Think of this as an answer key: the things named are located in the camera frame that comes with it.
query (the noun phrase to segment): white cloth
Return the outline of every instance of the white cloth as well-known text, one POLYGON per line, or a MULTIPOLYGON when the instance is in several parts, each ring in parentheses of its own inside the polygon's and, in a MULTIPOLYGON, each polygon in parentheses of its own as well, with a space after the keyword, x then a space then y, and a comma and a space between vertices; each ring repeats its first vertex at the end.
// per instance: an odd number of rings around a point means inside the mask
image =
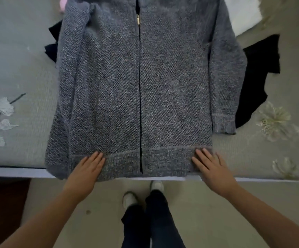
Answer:
POLYGON ((225 0, 232 29, 236 36, 244 33, 262 20, 259 0, 225 0))

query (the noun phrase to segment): zipper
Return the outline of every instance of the zipper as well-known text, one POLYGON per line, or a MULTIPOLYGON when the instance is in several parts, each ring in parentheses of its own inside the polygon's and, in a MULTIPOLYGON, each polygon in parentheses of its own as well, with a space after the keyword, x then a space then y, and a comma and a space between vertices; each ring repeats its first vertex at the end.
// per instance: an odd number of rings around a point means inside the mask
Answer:
POLYGON ((140 13, 140 6, 139 1, 136 0, 136 13, 137 13, 137 24, 138 24, 138 32, 139 32, 139 115, 140 115, 140 172, 143 173, 143 164, 142 164, 142 157, 143 157, 143 150, 142 150, 142 97, 141 97, 141 89, 140 89, 140 19, 139 19, 139 13, 140 13))

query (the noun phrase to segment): foot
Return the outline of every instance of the foot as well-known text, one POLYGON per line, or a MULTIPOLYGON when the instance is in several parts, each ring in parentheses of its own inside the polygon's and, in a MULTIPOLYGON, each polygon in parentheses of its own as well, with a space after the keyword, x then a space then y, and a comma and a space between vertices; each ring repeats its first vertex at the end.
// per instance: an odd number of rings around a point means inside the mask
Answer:
POLYGON ((150 191, 159 190, 162 193, 164 192, 163 183, 161 181, 158 181, 158 180, 153 180, 151 182, 151 184, 149 185, 149 189, 150 189, 150 191))
POLYGON ((123 196, 123 207, 127 209, 134 204, 138 204, 135 194, 133 192, 126 192, 123 196))

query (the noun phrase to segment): forearm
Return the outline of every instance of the forearm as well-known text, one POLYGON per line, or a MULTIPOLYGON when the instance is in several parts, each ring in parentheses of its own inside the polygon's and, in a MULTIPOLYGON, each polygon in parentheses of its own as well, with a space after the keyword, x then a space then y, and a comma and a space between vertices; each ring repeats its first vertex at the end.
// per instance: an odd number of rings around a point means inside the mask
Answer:
POLYGON ((67 192, 60 193, 42 212, 20 227, 0 248, 51 248, 77 206, 67 192))
POLYGON ((299 247, 299 226, 238 186, 227 200, 250 222, 271 248, 299 247))

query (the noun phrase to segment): gray knit cardigan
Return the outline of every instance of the gray knit cardigan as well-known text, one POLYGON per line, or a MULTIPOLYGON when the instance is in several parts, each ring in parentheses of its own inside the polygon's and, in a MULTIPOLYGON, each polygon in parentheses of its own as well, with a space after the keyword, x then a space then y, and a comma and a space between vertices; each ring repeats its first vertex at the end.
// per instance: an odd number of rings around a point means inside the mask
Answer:
POLYGON ((102 151, 101 181, 186 176, 195 148, 235 133, 246 64, 224 0, 68 0, 47 170, 102 151))

